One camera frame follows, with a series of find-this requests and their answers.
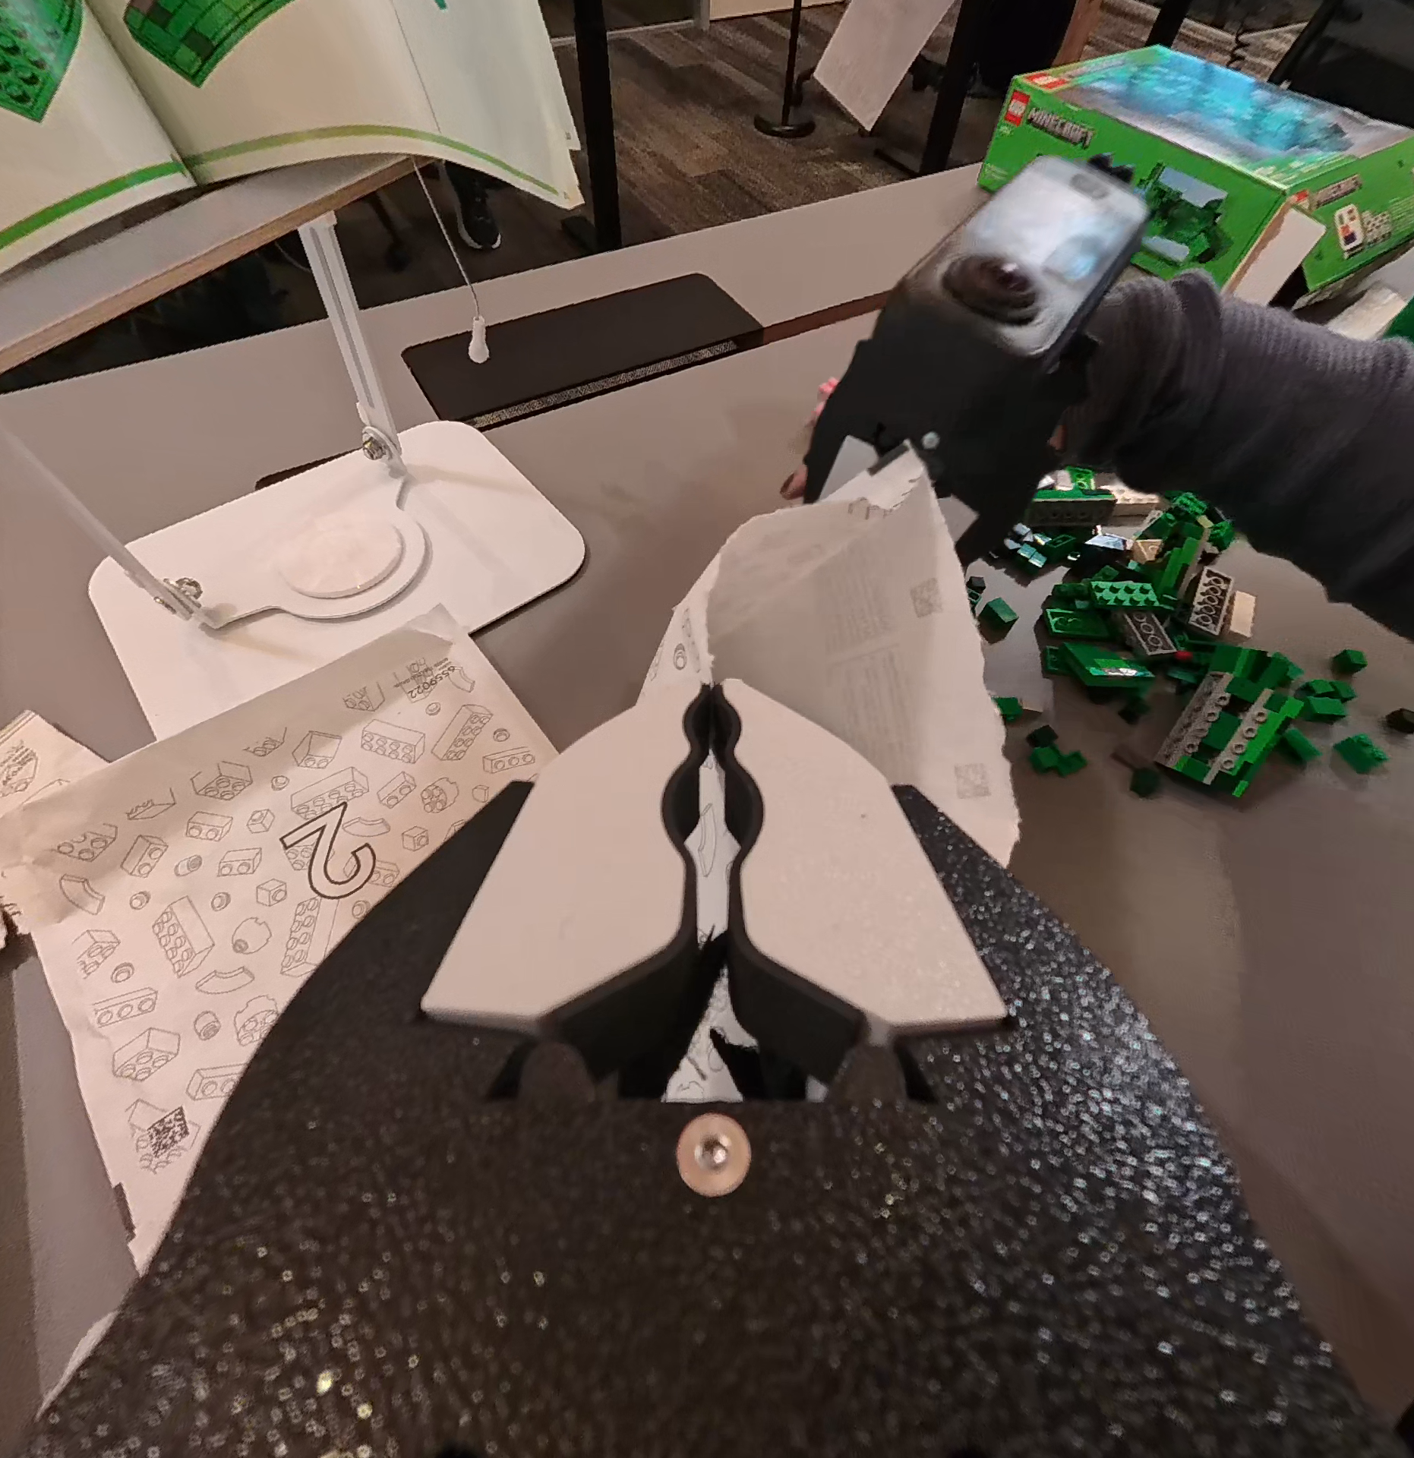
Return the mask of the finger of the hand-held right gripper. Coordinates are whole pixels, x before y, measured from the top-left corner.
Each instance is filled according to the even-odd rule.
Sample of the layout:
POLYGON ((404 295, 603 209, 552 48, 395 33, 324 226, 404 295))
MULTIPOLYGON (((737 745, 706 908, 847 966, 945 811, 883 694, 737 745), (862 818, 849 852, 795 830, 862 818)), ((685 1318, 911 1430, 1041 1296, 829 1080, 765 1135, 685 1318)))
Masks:
POLYGON ((819 501, 899 505, 912 488, 912 451, 905 443, 879 454, 849 436, 829 468, 819 501))

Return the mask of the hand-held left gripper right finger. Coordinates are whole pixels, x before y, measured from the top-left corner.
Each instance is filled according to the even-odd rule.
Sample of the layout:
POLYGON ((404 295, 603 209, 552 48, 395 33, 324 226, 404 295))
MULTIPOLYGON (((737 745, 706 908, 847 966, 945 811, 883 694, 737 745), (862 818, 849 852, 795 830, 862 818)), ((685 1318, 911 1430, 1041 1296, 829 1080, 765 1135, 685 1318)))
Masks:
POLYGON ((726 678, 718 764, 738 844, 728 990, 761 1048, 835 1080, 857 1044, 1009 1018, 892 782, 865 756, 726 678))

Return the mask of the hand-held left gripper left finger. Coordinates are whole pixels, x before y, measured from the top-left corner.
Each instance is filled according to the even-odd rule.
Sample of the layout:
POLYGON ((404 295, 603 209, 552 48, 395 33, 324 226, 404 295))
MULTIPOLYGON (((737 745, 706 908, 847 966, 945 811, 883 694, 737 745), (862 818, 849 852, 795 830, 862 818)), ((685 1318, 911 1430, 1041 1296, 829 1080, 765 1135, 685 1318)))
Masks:
POLYGON ((420 1000, 437 1024, 574 1048, 596 1077, 691 1037, 700 768, 715 694, 648 695, 529 793, 420 1000))

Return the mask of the torn white paper bag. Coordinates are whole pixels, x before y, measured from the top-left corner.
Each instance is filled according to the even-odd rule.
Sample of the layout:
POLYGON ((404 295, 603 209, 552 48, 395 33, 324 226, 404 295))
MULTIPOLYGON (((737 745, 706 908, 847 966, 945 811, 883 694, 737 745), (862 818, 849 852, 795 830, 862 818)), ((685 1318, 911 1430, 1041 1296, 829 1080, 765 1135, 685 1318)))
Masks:
MULTIPOLYGON (((819 501, 738 528, 674 610, 641 695, 740 678, 865 756, 1009 866, 1020 836, 954 532, 924 468, 899 505, 819 501)), ((700 774, 700 928, 728 929, 738 844, 700 774)))

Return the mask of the pile of green toy bricks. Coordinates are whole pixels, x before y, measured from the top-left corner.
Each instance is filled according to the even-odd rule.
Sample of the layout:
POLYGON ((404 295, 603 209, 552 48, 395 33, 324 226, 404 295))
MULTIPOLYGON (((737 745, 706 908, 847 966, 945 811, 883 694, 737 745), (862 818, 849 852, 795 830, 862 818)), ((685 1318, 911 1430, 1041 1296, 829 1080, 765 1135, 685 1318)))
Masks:
POLYGON ((1164 785, 1242 801, 1269 762, 1305 770, 1327 752, 1353 774, 1391 759, 1414 736, 1414 705, 1357 727, 1371 660, 1341 646, 1324 666, 1258 642, 1260 599, 1228 572, 1240 532, 1193 493, 1164 500, 1109 474, 1056 468, 989 552, 1040 612, 1014 608, 973 573, 969 592, 989 640, 1027 624, 1041 676, 1114 708, 1130 727, 1172 710, 1151 751, 1125 751, 1132 793, 1164 785))

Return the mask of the black table leg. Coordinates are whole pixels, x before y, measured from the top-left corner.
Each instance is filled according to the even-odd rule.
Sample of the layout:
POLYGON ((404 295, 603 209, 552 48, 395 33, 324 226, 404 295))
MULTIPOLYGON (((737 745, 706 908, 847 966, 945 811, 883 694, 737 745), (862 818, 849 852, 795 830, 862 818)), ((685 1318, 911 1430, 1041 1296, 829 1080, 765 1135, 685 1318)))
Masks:
POLYGON ((617 250, 625 246, 625 221, 604 3, 572 7, 590 206, 589 212, 567 217, 564 231, 586 250, 617 250))
POLYGON ((945 172, 952 162, 954 140, 960 128, 965 100, 973 90, 973 72, 983 45, 983 33, 995 3, 960 3, 957 27, 937 87, 935 115, 917 166, 921 176, 945 172))

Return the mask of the black stanchion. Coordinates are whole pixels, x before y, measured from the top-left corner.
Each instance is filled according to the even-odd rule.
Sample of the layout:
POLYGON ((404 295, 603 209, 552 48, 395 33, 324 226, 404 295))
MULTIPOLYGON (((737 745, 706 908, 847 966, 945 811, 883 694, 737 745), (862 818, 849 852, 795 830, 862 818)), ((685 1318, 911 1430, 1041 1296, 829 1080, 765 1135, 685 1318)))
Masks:
POLYGON ((806 87, 813 76, 813 68, 801 69, 801 36, 804 36, 806 3, 791 3, 789 9, 789 48, 785 59, 785 83, 776 112, 756 115, 752 126, 770 138, 806 138, 814 131, 814 119, 804 111, 806 87))

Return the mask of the white printed paper bag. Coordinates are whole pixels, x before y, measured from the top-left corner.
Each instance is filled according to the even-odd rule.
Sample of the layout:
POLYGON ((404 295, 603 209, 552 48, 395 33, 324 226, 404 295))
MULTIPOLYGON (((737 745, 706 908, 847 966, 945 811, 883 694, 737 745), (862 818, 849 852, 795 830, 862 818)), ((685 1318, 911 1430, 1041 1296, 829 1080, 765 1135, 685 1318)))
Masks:
POLYGON ((159 1248, 247 1064, 336 945, 552 757, 449 610, 0 819, 13 1004, 0 1377, 55 1394, 159 1248))

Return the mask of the white sign board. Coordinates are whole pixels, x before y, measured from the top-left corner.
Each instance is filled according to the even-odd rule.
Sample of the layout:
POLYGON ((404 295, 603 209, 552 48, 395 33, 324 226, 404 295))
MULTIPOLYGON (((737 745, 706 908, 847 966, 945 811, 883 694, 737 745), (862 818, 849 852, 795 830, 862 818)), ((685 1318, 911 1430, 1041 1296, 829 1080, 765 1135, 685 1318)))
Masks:
POLYGON ((814 83, 872 131, 935 30, 958 3, 849 3, 814 65, 814 83))

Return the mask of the white book stand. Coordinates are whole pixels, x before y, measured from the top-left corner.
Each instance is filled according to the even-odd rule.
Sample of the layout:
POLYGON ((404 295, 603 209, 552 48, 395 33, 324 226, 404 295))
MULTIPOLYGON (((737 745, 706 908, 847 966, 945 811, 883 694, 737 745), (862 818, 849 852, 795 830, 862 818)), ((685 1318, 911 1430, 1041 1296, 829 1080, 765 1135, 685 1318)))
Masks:
POLYGON ((222 187, 0 283, 0 373, 197 283, 228 250, 293 229, 315 266, 336 344, 93 411, 0 397, 0 708, 93 687, 116 651, 156 738, 207 722, 442 605, 479 632, 583 569, 579 528, 479 427, 400 427, 338 241, 336 209, 407 172, 305 162, 222 187))

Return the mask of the green toy box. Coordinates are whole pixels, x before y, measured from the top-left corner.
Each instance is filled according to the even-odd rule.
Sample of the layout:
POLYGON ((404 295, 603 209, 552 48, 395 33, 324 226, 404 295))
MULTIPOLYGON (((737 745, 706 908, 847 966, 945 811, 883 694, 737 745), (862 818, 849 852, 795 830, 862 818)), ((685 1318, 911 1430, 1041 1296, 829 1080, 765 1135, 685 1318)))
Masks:
POLYGON ((1320 303, 1414 246, 1414 128, 1164 45, 1009 87, 980 187, 1107 155, 1149 224, 1135 266, 1258 303, 1320 303))

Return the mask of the black chair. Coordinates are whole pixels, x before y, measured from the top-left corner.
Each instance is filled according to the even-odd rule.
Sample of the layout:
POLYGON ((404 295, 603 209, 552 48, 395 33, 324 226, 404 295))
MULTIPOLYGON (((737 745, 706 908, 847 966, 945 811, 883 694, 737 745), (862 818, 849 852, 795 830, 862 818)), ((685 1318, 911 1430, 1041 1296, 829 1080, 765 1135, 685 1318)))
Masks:
POLYGON ((1269 81, 1414 128, 1414 3, 1321 3, 1269 81))

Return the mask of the crumpled printed paper bag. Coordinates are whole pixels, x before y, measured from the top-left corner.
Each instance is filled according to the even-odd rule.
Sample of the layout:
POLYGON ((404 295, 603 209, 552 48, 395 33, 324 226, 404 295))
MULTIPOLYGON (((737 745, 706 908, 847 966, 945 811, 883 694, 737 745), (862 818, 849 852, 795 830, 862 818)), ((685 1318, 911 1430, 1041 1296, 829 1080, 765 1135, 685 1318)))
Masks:
MULTIPOLYGON (((0 728, 0 819, 103 764, 100 756, 25 710, 0 728)), ((0 873, 0 951, 13 932, 25 929, 17 904, 5 898, 0 873)))

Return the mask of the open instruction booklet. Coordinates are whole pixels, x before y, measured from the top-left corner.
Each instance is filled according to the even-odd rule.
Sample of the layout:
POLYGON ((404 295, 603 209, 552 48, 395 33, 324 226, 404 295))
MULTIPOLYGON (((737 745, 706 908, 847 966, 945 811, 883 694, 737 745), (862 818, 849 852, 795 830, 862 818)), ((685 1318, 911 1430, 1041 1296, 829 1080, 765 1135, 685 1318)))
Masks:
POLYGON ((537 3, 0 3, 0 274, 192 187, 455 160, 579 209, 537 3))

